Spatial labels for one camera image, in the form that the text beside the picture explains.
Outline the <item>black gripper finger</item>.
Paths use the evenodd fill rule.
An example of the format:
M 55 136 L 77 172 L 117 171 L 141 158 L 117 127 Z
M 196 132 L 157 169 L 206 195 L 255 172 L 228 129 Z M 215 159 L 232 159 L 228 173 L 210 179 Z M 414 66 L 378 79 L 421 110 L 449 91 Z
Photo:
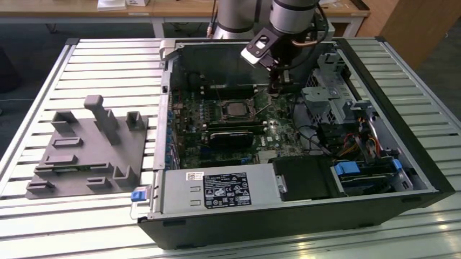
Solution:
M 280 72 L 278 70 L 270 73 L 270 94 L 279 94 L 280 91 Z

